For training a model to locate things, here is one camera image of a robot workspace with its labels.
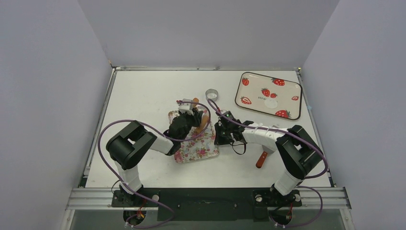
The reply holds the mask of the metal spatula wooden handle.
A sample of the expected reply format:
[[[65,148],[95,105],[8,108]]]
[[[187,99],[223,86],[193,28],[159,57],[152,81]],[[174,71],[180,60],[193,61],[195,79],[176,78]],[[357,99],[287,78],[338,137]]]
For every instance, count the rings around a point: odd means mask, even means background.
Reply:
[[[269,153],[265,150],[262,152],[262,154],[260,155],[259,159],[257,160],[257,162],[255,164],[256,168],[258,168],[258,169],[262,168],[268,154]]]

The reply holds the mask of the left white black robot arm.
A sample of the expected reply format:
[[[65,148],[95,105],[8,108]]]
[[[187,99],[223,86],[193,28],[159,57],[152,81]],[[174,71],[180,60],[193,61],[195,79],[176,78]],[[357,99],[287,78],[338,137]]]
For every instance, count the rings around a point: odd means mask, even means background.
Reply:
[[[145,129],[143,123],[130,120],[129,124],[115,134],[106,144],[111,159],[117,166],[120,188],[125,191],[124,200],[131,206],[142,202],[142,183],[139,178],[138,164],[149,150],[158,151],[167,156],[174,155],[181,144],[196,138],[188,137],[193,129],[206,127],[209,117],[202,110],[193,108],[190,112],[181,112],[174,117],[163,135],[155,135]]]

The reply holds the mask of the floral pattern tray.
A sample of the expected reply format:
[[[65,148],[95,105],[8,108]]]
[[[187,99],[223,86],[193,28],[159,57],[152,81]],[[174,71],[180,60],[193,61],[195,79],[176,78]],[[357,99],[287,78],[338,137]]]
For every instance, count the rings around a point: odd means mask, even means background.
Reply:
[[[208,111],[204,107],[198,105],[196,109],[208,116]],[[172,120],[180,116],[178,111],[170,111],[168,113],[169,124]],[[192,127],[189,134],[183,139],[194,138],[200,132],[196,132],[197,127]],[[179,150],[173,155],[176,163],[187,163],[192,161],[206,160],[219,155],[219,147],[214,144],[215,128],[210,122],[207,129],[201,136],[191,141],[181,142]]]

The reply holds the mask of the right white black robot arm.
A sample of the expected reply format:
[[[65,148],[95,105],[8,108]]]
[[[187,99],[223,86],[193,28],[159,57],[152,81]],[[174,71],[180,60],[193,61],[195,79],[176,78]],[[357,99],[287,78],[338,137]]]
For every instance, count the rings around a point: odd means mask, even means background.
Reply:
[[[299,202],[296,187],[309,179],[309,173],[325,160],[321,149],[300,125],[280,129],[253,121],[242,123],[230,111],[226,111],[219,116],[214,127],[216,145],[233,146],[235,142],[240,142],[243,146],[261,145],[266,152],[279,152],[285,167],[284,172],[268,192],[254,195],[255,200],[262,198],[271,207]]]

